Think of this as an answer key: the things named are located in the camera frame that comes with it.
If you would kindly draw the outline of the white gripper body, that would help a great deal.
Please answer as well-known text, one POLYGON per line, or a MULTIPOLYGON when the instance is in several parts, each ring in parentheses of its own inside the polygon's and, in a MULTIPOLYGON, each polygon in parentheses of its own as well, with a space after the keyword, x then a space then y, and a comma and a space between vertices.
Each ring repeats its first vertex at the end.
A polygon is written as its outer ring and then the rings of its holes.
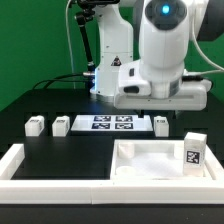
POLYGON ((181 110, 200 111, 207 105, 207 93, 212 88, 208 79, 184 82, 180 90, 166 99, 154 99, 151 96, 122 94, 116 92, 114 106, 118 109, 131 110, 181 110))

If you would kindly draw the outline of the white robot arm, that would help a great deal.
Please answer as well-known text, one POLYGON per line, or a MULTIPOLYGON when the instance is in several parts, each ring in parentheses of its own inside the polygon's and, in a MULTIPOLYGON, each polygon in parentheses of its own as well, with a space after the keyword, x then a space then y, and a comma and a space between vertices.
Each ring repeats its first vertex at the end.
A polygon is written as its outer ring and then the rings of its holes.
POLYGON ((224 0, 96 3, 100 64, 91 96, 120 109, 202 110, 211 82, 185 70, 189 43, 224 34, 224 0))

